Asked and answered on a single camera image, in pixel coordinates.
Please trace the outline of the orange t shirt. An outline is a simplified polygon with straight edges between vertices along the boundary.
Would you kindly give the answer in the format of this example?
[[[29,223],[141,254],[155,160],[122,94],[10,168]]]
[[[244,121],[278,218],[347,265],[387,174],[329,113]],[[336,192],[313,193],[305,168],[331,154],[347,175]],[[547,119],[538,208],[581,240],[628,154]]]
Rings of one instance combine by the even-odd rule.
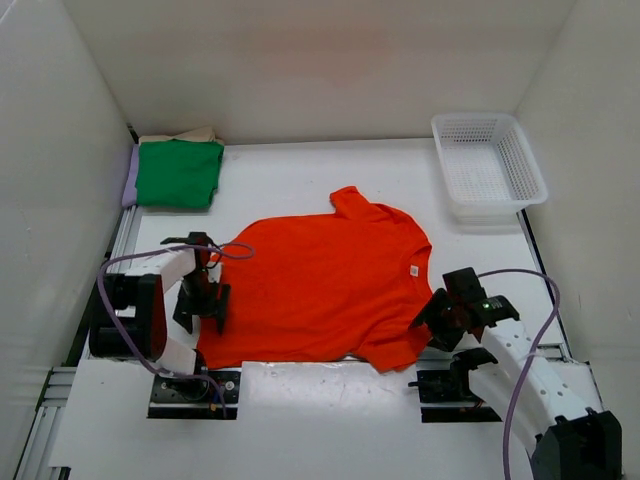
[[[432,295],[426,233],[355,187],[330,201],[326,214],[256,221],[226,248],[226,322],[203,321],[197,343],[209,368],[352,355],[383,373],[417,361],[432,337],[414,325]]]

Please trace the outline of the purple t shirt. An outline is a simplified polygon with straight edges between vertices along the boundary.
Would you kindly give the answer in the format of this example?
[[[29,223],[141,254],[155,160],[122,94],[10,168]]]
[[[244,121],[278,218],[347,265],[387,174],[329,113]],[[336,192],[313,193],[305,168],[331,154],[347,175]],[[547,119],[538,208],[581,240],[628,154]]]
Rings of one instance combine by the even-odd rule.
[[[132,148],[128,175],[123,190],[121,205],[123,208],[130,208],[137,202],[136,181],[139,171],[139,145],[135,144]]]

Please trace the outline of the green t shirt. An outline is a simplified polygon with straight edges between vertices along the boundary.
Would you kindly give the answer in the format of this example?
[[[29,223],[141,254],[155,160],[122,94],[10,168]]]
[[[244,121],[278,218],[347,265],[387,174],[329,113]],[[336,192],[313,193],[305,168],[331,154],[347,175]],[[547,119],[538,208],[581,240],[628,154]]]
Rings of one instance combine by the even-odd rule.
[[[167,140],[139,146],[140,206],[208,209],[219,186],[225,147],[218,142]]]

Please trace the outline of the beige t shirt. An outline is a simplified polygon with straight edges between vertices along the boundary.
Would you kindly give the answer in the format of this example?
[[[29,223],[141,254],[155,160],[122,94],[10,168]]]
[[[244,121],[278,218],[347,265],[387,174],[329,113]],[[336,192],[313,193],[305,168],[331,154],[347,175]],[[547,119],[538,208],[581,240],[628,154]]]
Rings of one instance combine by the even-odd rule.
[[[138,144],[167,142],[171,140],[186,141],[193,143],[216,143],[217,138],[211,126],[200,127],[194,130],[183,132],[177,135],[145,135],[140,136]]]

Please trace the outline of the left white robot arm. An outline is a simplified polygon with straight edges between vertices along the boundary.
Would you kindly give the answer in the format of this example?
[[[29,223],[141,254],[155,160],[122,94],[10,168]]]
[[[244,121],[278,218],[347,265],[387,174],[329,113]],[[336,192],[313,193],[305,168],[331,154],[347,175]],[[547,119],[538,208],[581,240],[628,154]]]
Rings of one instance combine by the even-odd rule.
[[[222,334],[231,286],[221,280],[221,262],[211,259],[220,247],[204,232],[169,237],[161,245],[124,273],[101,271],[89,350],[98,358],[146,362],[156,375],[201,376],[204,355],[169,336],[165,294],[179,287],[173,320],[187,333],[199,320]]]

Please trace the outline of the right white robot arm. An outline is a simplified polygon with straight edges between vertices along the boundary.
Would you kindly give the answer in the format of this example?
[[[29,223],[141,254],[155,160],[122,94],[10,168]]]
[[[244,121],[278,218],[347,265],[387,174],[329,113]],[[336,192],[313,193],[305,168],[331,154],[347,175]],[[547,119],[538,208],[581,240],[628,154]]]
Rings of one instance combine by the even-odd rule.
[[[414,319],[430,347],[452,355],[447,370],[422,370],[410,387],[423,404],[451,412],[474,402],[502,423],[502,473],[513,476],[511,441],[518,439],[535,479],[620,479],[622,426],[575,393],[539,351],[550,327],[530,334],[503,295],[489,296],[471,267],[444,274],[443,287]]]

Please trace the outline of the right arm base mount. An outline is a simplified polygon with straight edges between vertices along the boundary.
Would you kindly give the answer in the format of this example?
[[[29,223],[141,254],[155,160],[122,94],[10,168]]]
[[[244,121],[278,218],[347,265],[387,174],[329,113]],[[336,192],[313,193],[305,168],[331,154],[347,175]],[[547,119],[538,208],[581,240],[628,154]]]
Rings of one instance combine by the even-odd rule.
[[[419,369],[407,384],[416,390],[423,424],[495,423],[499,415],[470,390],[469,373],[480,366],[496,365],[495,357],[483,348],[453,355],[444,369]]]

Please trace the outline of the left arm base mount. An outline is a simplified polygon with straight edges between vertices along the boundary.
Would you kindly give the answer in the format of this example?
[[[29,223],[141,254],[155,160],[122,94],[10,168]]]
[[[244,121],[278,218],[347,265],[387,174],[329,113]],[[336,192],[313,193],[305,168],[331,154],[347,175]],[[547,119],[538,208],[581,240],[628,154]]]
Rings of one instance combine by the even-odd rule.
[[[235,420],[241,386],[240,369],[210,370],[219,392],[206,381],[156,375],[150,391],[150,419]]]

